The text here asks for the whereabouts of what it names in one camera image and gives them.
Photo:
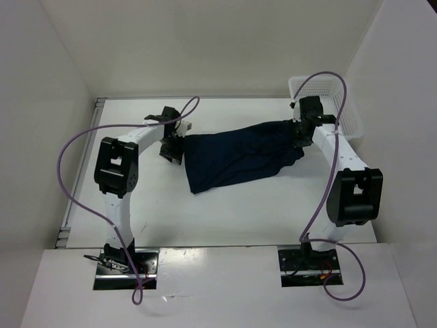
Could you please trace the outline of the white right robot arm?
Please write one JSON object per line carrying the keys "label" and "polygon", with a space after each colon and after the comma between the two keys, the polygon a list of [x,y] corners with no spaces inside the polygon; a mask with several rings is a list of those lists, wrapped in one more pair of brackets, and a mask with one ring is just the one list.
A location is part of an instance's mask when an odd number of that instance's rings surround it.
{"label": "white right robot arm", "polygon": [[343,136],[338,116],[325,114],[319,96],[293,100],[294,144],[316,145],[330,164],[327,190],[316,210],[326,211],[324,225],[311,232],[305,228],[299,257],[291,266],[295,272],[314,269],[341,242],[354,226],[363,226],[377,218],[382,195],[383,174],[370,168]]}

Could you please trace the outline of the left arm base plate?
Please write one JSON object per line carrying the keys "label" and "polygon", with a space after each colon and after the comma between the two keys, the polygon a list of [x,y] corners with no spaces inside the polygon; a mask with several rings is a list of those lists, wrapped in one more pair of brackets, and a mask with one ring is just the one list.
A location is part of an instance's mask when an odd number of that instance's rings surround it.
{"label": "left arm base plate", "polygon": [[[134,256],[144,290],[156,290],[158,255],[157,249],[138,249]],[[97,262],[93,290],[134,290],[138,285],[134,271],[128,264],[120,264],[107,259],[103,251],[98,257],[87,257]]]}

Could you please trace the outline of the navy blue shorts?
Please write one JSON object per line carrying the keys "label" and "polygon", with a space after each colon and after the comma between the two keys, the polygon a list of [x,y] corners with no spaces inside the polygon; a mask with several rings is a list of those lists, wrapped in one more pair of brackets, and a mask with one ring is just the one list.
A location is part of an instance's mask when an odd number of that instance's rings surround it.
{"label": "navy blue shorts", "polygon": [[275,176],[305,154],[293,147],[288,121],[264,122],[185,137],[184,164],[191,193]]}

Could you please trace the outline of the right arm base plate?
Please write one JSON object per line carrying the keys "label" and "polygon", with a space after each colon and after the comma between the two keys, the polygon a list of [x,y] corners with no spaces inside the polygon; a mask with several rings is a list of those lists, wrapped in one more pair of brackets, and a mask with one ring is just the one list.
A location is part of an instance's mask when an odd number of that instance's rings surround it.
{"label": "right arm base plate", "polygon": [[299,245],[278,247],[281,286],[314,287],[343,285],[337,252],[302,250]]}

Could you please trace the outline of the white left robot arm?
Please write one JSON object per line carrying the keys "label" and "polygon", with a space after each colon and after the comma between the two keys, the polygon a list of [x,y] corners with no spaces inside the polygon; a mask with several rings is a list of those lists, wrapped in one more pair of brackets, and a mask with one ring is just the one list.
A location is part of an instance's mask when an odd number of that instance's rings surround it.
{"label": "white left robot arm", "polygon": [[137,263],[135,238],[130,226],[130,199],[139,181],[139,157],[155,143],[161,143],[159,155],[180,164],[184,137],[191,123],[181,119],[173,107],[164,107],[160,115],[148,115],[144,126],[117,138],[100,142],[94,181],[103,194],[105,216],[116,230],[110,230],[104,244],[104,260],[121,273],[131,272]]}

